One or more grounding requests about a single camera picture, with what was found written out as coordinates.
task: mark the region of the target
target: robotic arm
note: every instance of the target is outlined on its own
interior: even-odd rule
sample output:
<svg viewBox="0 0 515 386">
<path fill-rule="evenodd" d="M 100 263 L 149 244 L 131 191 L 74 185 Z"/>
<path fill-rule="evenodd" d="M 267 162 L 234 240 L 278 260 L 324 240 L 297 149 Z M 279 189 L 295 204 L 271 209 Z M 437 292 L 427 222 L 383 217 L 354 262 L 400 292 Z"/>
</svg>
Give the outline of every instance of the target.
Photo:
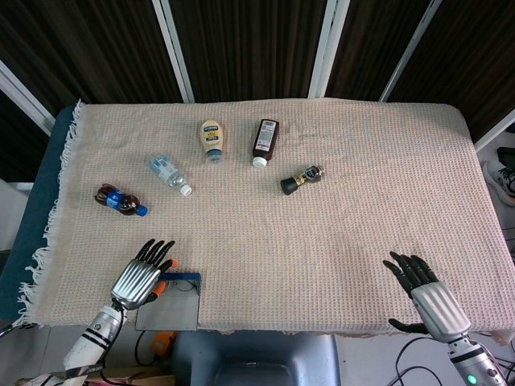
<svg viewBox="0 0 515 386">
<path fill-rule="evenodd" d="M 383 260 L 413 301 L 423 323 L 406 325 L 397 319 L 389 323 L 403 332 L 429 334 L 449 347 L 449 359 L 465 384 L 508 386 L 496 360 L 468 338 L 471 323 L 451 291 L 438 280 L 420 257 L 390 256 L 398 263 Z"/>
<path fill-rule="evenodd" d="M 113 304 L 102 308 L 64 358 L 66 380 L 39 376 L 29 385 L 82 386 L 89 373 L 104 367 L 104 358 L 127 320 L 127 311 L 154 301 L 159 295 L 153 292 L 159 275 L 173 265 L 173 260 L 162 261 L 175 242 L 154 242 L 152 239 L 143 245 L 138 255 L 126 266 L 111 289 Z"/>
</svg>

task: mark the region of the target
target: shoe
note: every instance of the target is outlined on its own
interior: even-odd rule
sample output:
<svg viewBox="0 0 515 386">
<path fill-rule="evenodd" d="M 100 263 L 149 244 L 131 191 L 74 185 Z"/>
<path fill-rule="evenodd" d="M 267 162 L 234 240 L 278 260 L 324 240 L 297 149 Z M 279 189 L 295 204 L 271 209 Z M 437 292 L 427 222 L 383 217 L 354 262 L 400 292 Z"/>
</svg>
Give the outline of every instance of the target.
<svg viewBox="0 0 515 386">
<path fill-rule="evenodd" d="M 501 201 L 515 207 L 515 170 L 492 160 L 484 163 L 483 175 L 486 182 L 494 187 Z"/>
</svg>

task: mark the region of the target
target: woven cloth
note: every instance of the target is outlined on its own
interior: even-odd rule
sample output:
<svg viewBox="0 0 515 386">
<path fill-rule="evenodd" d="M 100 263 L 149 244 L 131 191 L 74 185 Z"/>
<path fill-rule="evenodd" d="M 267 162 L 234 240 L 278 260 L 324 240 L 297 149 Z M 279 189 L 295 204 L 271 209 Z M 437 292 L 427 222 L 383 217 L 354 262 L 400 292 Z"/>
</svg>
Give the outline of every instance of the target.
<svg viewBox="0 0 515 386">
<path fill-rule="evenodd" d="M 225 130 L 207 164 L 205 119 Z M 274 156 L 252 166 L 262 118 L 280 122 Z M 188 176 L 184 198 L 147 160 L 167 154 Z M 23 287 L 24 320 L 86 324 L 150 238 L 175 240 L 179 271 L 202 275 L 199 328 L 391 331 L 418 315 L 381 260 L 418 254 L 473 329 L 515 328 L 515 269 L 467 126 L 448 105 L 337 99 L 206 105 L 82 105 L 63 156 L 48 248 Z M 285 196 L 281 179 L 321 165 L 321 182 Z M 93 200 L 102 183 L 136 195 L 145 217 Z"/>
</svg>

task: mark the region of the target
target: cloth fringe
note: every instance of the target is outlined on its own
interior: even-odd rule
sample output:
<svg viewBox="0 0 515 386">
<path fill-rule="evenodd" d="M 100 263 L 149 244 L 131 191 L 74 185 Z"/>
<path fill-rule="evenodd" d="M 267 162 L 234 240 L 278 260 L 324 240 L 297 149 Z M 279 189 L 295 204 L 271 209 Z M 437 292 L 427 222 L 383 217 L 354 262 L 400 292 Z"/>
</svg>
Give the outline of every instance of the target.
<svg viewBox="0 0 515 386">
<path fill-rule="evenodd" d="M 52 255 L 49 252 L 52 250 L 53 238 L 56 234 L 58 220 L 60 219 L 61 208 L 59 203 L 61 195 L 63 194 L 62 186 L 66 184 L 68 180 L 68 165 L 70 164 L 72 154 L 79 143 L 80 134 L 82 133 L 84 106 L 85 104 L 81 100 L 78 100 L 73 110 L 72 123 L 70 123 L 68 134 L 66 135 L 66 142 L 64 143 L 64 150 L 60 156 L 61 170 L 58 176 L 60 186 L 59 194 L 57 200 L 54 202 L 54 206 L 48 213 L 48 223 L 43 232 L 43 238 L 47 239 L 47 246 L 38 248 L 32 255 L 35 261 L 35 267 L 29 265 L 25 268 L 27 271 L 32 272 L 33 284 L 20 283 L 19 292 L 21 295 L 18 297 L 18 302 L 23 303 L 25 307 L 19 311 L 21 316 L 13 323 L 14 326 L 37 323 L 36 305 L 39 303 L 41 285 L 47 280 L 48 267 L 52 263 Z"/>
</svg>

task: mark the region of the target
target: soda bottle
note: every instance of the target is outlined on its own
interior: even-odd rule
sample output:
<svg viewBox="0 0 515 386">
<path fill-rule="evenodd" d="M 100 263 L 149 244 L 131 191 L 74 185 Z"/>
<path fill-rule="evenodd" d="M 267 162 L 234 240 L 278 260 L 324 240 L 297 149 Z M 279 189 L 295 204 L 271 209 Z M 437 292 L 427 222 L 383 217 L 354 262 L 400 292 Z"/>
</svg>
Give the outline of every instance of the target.
<svg viewBox="0 0 515 386">
<path fill-rule="evenodd" d="M 171 163 L 166 155 L 157 155 L 148 162 L 149 168 L 156 173 L 169 187 L 180 191 L 180 194 L 188 197 L 192 193 L 192 187 L 187 184 L 186 176 L 179 168 Z"/>
<path fill-rule="evenodd" d="M 95 195 L 95 201 L 106 207 L 116 209 L 125 216 L 144 216 L 148 212 L 146 207 L 139 204 L 138 197 L 123 194 L 116 187 L 108 183 L 102 184 Z"/>
</svg>

